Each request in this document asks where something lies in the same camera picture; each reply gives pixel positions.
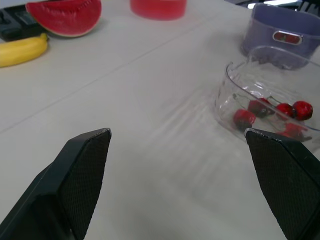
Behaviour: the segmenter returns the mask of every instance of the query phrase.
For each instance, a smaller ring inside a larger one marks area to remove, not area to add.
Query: glass bowl rim
[[[282,48],[279,48],[279,47],[274,47],[274,46],[258,46],[258,47],[255,47],[255,48],[253,48],[253,49],[250,50],[250,52],[248,53],[248,56],[250,56],[253,51],[255,51],[255,50],[257,50],[257,49],[262,49],[262,48],[271,48],[271,49],[276,49],[276,50],[279,50],[279,51],[282,51],[282,52],[286,52],[286,53],[288,53],[288,54],[290,54],[290,55],[293,55],[293,56],[295,56],[295,57],[297,57],[297,58],[300,58],[300,59],[303,59],[303,60],[305,60],[305,61],[308,61],[308,64],[313,64],[313,65],[316,65],[317,67],[320,68],[320,65],[319,65],[319,64],[317,64],[317,63],[315,63],[315,62],[313,62],[313,61],[311,61],[311,60],[309,60],[309,59],[307,59],[307,58],[304,58],[304,57],[302,57],[302,56],[300,56],[300,55],[294,54],[294,53],[292,53],[292,52],[290,52],[290,51],[287,51],[287,50],[282,49]],[[235,65],[235,67],[234,67],[233,69],[236,70],[236,69],[238,69],[239,67],[241,67],[242,65],[244,65],[244,64],[246,64],[246,63],[248,63],[248,62],[249,62],[249,58],[247,57],[245,61],[242,61],[242,62],[239,63],[238,65]],[[227,77],[227,79],[230,80],[230,82],[231,82],[232,84],[234,84],[238,89],[240,89],[240,90],[243,91],[244,93],[248,94],[250,97],[252,97],[254,100],[258,101],[258,102],[259,102],[260,104],[262,104],[263,106],[265,106],[265,107],[267,107],[267,108],[272,108],[272,110],[273,110],[276,114],[279,114],[280,116],[283,116],[284,118],[289,119],[289,121],[292,122],[292,123],[294,123],[295,125],[301,126],[301,127],[304,127],[304,128],[310,129],[310,130],[313,130],[313,131],[320,132],[320,129],[317,129],[317,128],[314,128],[314,127],[311,127],[311,126],[308,126],[308,125],[301,124],[301,121],[298,121],[298,120],[296,120],[296,119],[294,119],[294,118],[292,118],[292,117],[289,117],[288,115],[286,115],[286,114],[284,114],[283,112],[281,112],[281,111],[279,111],[278,109],[276,109],[273,105],[270,106],[269,104],[261,101],[258,97],[256,97],[255,95],[251,94],[250,92],[248,92],[247,90],[245,90],[245,89],[243,89],[241,86],[239,86],[237,83],[235,83],[235,82],[232,80],[232,78],[229,76],[229,74],[228,74],[229,68],[230,68],[231,66],[233,66],[233,65],[234,65],[234,63],[233,63],[232,61],[229,62],[229,63],[226,65],[225,69],[224,69],[224,74],[225,74],[225,76]]]

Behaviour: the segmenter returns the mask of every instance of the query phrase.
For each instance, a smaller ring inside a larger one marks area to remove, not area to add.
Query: cherry stem
[[[278,101],[277,99],[275,99],[273,96],[268,96],[267,98],[266,98],[267,100],[268,99],[272,99],[272,100],[274,100],[274,101],[276,101],[277,103],[279,103],[279,104],[281,104],[282,102],[280,102],[280,101]]]
[[[243,109],[247,109],[246,107],[242,106],[241,103],[237,100],[237,94],[234,93],[232,96],[233,96],[233,99],[234,99]]]
[[[266,120],[274,129],[276,129],[278,132],[281,131],[279,128],[277,128],[275,125],[273,125],[272,122],[271,122],[268,118],[266,118],[265,120]]]

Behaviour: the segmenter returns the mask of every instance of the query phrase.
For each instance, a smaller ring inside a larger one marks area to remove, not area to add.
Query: black device
[[[39,36],[46,30],[27,12],[25,5],[0,9],[0,38],[6,42]]]
[[[320,240],[320,162],[299,141],[245,134],[263,195],[288,240]]]
[[[0,240],[83,240],[104,177],[111,132],[70,139],[0,224]]]

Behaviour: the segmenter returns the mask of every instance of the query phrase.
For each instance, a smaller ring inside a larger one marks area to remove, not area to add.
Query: clear glass bowl
[[[307,64],[292,70],[287,59]],[[227,65],[214,113],[243,140],[245,129],[255,128],[301,141],[314,152],[320,147],[320,65],[281,48],[254,48],[246,61]]]

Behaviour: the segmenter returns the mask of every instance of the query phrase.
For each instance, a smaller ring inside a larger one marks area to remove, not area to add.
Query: red container
[[[130,0],[131,10],[144,18],[175,20],[186,12],[187,0]]]

